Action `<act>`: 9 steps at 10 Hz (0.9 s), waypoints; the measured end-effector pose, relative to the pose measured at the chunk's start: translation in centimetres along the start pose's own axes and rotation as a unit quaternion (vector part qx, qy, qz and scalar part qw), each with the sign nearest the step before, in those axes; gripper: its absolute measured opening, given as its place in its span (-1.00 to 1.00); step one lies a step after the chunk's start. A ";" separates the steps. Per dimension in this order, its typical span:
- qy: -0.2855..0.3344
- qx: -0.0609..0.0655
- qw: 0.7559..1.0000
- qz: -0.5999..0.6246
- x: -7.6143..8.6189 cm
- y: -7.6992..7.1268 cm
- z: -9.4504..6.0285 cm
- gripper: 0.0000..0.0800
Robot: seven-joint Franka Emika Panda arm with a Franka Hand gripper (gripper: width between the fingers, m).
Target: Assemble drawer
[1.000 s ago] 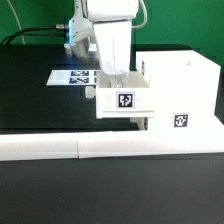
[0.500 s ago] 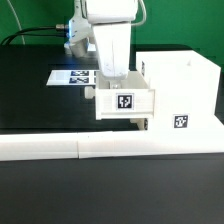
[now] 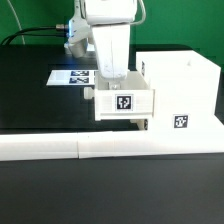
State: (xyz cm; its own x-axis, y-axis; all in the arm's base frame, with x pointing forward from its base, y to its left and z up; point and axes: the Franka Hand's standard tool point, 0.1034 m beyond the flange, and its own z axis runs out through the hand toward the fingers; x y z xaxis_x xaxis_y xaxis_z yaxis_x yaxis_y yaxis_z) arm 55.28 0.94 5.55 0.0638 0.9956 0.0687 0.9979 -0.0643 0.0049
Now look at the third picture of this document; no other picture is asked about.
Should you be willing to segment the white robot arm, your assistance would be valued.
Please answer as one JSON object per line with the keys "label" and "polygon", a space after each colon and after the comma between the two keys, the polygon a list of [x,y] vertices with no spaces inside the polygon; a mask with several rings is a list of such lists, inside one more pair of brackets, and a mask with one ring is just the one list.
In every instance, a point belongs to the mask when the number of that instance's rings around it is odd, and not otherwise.
{"label": "white robot arm", "polygon": [[74,0],[74,9],[65,46],[80,58],[93,44],[100,77],[119,89],[128,74],[130,27],[146,19],[143,0]]}

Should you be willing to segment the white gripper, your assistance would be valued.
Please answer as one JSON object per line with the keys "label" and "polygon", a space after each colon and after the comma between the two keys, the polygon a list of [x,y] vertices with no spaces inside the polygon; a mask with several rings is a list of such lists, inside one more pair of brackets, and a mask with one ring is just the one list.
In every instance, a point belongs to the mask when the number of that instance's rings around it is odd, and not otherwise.
{"label": "white gripper", "polygon": [[128,72],[130,25],[92,27],[98,69],[110,90],[120,90],[117,80],[124,80]]}

